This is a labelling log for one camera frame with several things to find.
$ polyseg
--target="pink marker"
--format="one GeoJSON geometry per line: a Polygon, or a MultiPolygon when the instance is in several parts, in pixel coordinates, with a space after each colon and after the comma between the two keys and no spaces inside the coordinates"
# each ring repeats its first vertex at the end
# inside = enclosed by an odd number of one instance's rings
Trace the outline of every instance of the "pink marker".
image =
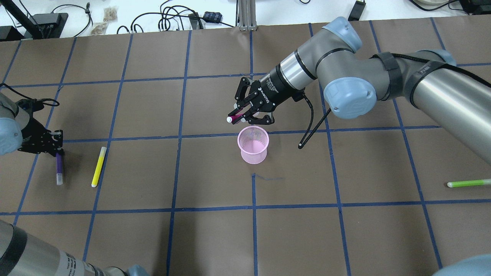
{"type": "Polygon", "coordinates": [[[233,122],[235,119],[239,118],[242,115],[243,115],[243,113],[242,114],[233,115],[233,116],[228,116],[227,117],[227,123],[233,122]]]}

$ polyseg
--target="pink plastic cup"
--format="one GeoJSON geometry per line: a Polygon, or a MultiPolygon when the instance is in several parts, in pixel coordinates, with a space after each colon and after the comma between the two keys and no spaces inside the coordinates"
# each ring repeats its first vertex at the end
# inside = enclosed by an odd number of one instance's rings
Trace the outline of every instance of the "pink plastic cup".
{"type": "Polygon", "coordinates": [[[259,164],[266,158],[269,143],[268,133],[258,126],[244,128],[237,137],[242,159],[249,164],[259,164]]]}

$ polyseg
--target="grid square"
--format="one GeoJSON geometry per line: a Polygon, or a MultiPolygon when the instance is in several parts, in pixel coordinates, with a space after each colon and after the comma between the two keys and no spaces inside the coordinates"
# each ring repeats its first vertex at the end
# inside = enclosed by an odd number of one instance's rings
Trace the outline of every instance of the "grid square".
{"type": "Polygon", "coordinates": [[[125,79],[183,77],[189,31],[135,33],[125,79]]]}
{"type": "Polygon", "coordinates": [[[372,24],[382,52],[405,54],[423,49],[441,49],[429,18],[375,20],[372,24]]]}
{"type": "Polygon", "coordinates": [[[419,201],[400,130],[333,132],[343,202],[419,201]]]}
{"type": "Polygon", "coordinates": [[[193,30],[188,76],[250,73],[249,53],[249,32],[239,28],[193,30]]]}
{"type": "MultiPolygon", "coordinates": [[[[321,30],[323,26],[327,23],[315,23],[312,24],[312,30],[314,35],[321,30]]],[[[351,26],[355,29],[356,33],[361,39],[363,46],[358,50],[355,56],[358,59],[367,59],[376,54],[377,45],[375,44],[375,39],[373,38],[372,28],[370,28],[369,21],[351,21],[351,26]]]]}
{"type": "Polygon", "coordinates": [[[15,216],[0,216],[0,221],[4,221],[8,224],[14,223],[15,216]]]}
{"type": "Polygon", "coordinates": [[[129,34],[77,37],[65,83],[120,80],[129,34]]]}
{"type": "Polygon", "coordinates": [[[97,214],[87,262],[123,270],[134,264],[165,275],[170,213],[97,214]]]}
{"type": "Polygon", "coordinates": [[[230,153],[257,173],[258,205],[336,203],[327,136],[317,133],[302,149],[302,134],[270,135],[268,155],[260,165],[247,165],[240,151],[230,153]]]}
{"type": "Polygon", "coordinates": [[[353,276],[438,270],[421,206],[346,207],[343,218],[353,276]]]}
{"type": "Polygon", "coordinates": [[[489,20],[489,15],[438,17],[435,24],[445,48],[457,63],[488,63],[491,62],[489,20]]]}
{"type": "Polygon", "coordinates": [[[337,208],[257,210],[259,275],[346,275],[337,208]]]}
{"type": "Polygon", "coordinates": [[[331,129],[398,127],[399,120],[392,101],[377,101],[367,114],[355,119],[341,119],[334,114],[327,116],[331,129]]]}
{"type": "MultiPolygon", "coordinates": [[[[27,97],[33,99],[54,99],[56,96],[56,90],[58,86],[38,86],[38,87],[22,87],[15,88],[15,90],[21,94],[26,95],[27,97]]],[[[23,99],[23,97],[10,92],[10,90],[6,89],[3,91],[3,94],[8,94],[8,98],[14,102],[23,99]]],[[[48,117],[50,116],[51,107],[44,106],[44,108],[40,111],[34,113],[34,118],[40,122],[43,126],[48,122],[48,117]]]]}
{"type": "Polygon", "coordinates": [[[244,124],[227,123],[240,78],[187,80],[183,135],[238,133],[244,124]]]}
{"type": "Polygon", "coordinates": [[[124,83],[112,136],[177,136],[183,81],[124,83]]]}
{"type": "MultiPolygon", "coordinates": [[[[319,81],[313,81],[305,88],[305,95],[312,103],[314,108],[314,121],[312,128],[315,127],[317,122],[324,115],[322,109],[322,99],[319,92],[319,81]]],[[[265,113],[260,113],[257,117],[262,118],[265,113]]],[[[293,99],[287,99],[281,105],[279,105],[273,112],[275,123],[272,125],[261,126],[266,131],[292,131],[292,130],[307,130],[308,123],[310,122],[310,108],[305,100],[295,102],[293,99]]],[[[318,128],[320,130],[326,129],[325,124],[321,124],[318,128]]]]}
{"type": "Polygon", "coordinates": [[[252,211],[179,212],[170,275],[254,275],[252,211]]]}
{"type": "Polygon", "coordinates": [[[254,73],[268,73],[310,38],[307,24],[259,26],[252,32],[254,73]]]}
{"type": "Polygon", "coordinates": [[[24,40],[8,73],[8,85],[59,83],[73,38],[24,40]]]}
{"type": "Polygon", "coordinates": [[[108,138],[118,88],[118,83],[64,86],[49,127],[62,129],[65,139],[108,138]]]}
{"type": "Polygon", "coordinates": [[[443,266],[489,254],[490,207],[490,203],[427,205],[443,266]]]}
{"type": "Polygon", "coordinates": [[[113,141],[99,210],[172,207],[177,139],[113,141]]]}
{"type": "Polygon", "coordinates": [[[491,83],[491,65],[465,66],[461,68],[469,72],[472,72],[491,83]]]}
{"type": "Polygon", "coordinates": [[[250,205],[251,169],[236,136],[183,139],[176,207],[250,205]]]}
{"type": "Polygon", "coordinates": [[[412,106],[405,97],[397,98],[396,103],[404,126],[439,126],[425,112],[412,106]]]}
{"type": "Polygon", "coordinates": [[[0,157],[0,212],[19,208],[33,161],[33,154],[20,151],[0,157]]]}
{"type": "Polygon", "coordinates": [[[425,200],[491,198],[485,186],[451,189],[450,181],[487,179],[491,166],[444,129],[406,130],[425,200]]]}
{"type": "Polygon", "coordinates": [[[4,41],[0,43],[0,53],[2,53],[0,56],[0,78],[2,81],[7,73],[10,62],[12,62],[12,58],[14,57],[18,45],[19,41],[4,41]]]}
{"type": "Polygon", "coordinates": [[[39,155],[22,211],[92,210],[97,189],[90,186],[90,181],[101,146],[106,143],[64,144],[61,186],[56,185],[56,158],[39,155]]]}
{"type": "Polygon", "coordinates": [[[82,259],[91,215],[19,216],[17,226],[36,238],[82,259]]]}

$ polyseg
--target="black pole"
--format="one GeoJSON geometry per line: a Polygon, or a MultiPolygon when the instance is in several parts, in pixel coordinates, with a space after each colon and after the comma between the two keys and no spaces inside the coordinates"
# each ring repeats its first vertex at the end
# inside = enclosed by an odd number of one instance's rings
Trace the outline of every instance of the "black pole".
{"type": "Polygon", "coordinates": [[[34,25],[27,16],[14,4],[12,0],[0,0],[0,3],[2,3],[5,6],[5,9],[12,14],[12,16],[19,21],[20,24],[24,28],[26,28],[26,31],[28,31],[33,39],[41,39],[43,38],[43,34],[41,31],[38,29],[36,25],[34,25]]]}

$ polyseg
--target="black connector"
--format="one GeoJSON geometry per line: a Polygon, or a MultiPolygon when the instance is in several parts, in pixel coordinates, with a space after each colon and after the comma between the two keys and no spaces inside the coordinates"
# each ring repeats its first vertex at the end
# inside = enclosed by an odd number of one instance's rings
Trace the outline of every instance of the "black connector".
{"type": "Polygon", "coordinates": [[[358,21],[360,20],[361,14],[363,13],[363,10],[365,9],[365,0],[359,1],[356,0],[355,5],[353,6],[353,9],[351,10],[350,16],[348,17],[348,21],[358,21]]]}

